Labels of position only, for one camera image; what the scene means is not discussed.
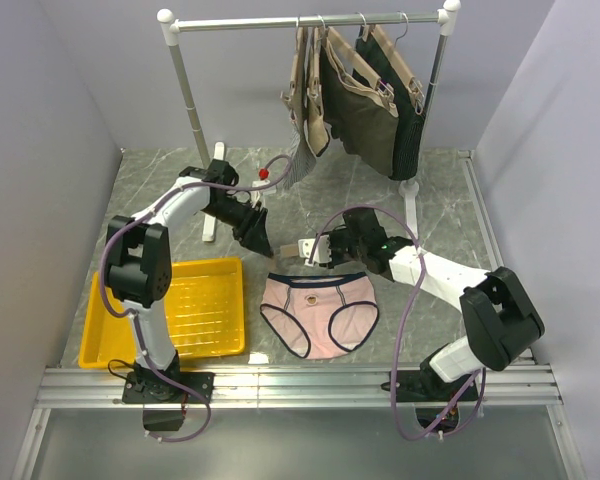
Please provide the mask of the beige clip hanger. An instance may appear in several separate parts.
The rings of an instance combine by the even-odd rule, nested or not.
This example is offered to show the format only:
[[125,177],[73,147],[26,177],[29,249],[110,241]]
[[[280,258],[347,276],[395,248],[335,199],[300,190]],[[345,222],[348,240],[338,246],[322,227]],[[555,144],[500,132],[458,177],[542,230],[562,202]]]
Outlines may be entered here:
[[280,247],[274,250],[273,259],[276,262],[286,262],[286,261],[299,261],[302,260],[303,257],[300,253],[300,248],[298,243],[291,243],[281,245]]

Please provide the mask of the pink underwear navy trim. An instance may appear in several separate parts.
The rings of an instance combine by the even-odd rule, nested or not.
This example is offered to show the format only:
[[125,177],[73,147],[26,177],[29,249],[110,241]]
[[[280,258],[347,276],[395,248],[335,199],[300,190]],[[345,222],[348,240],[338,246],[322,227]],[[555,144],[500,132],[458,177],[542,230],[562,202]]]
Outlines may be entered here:
[[364,272],[271,273],[259,311],[283,346],[302,360],[330,360],[358,350],[380,319],[373,285]]

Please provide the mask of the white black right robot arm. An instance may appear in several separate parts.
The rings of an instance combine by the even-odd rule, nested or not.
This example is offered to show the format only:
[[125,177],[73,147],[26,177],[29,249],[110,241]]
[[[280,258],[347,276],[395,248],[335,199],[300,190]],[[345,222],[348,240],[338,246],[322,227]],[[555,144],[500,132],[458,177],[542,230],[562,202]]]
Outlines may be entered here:
[[357,261],[375,275],[412,286],[455,308],[465,334],[423,360],[417,372],[396,370],[384,389],[399,402],[442,402],[461,392],[470,375],[502,371],[545,333],[545,325],[516,273],[487,271],[427,252],[407,230],[388,236],[374,208],[348,208],[328,234],[331,262]]

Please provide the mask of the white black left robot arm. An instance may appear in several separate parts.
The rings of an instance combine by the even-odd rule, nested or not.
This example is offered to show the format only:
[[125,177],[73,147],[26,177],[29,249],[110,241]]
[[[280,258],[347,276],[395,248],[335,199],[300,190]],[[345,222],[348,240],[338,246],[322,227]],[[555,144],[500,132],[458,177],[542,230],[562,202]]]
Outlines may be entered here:
[[260,201],[237,199],[237,171],[214,159],[206,168],[187,167],[156,201],[136,214],[113,217],[100,260],[100,294],[109,313],[131,325],[135,359],[124,401],[171,403],[204,396],[187,385],[168,332],[164,298],[172,280],[170,232],[198,213],[228,225],[239,245],[270,258],[268,211]]

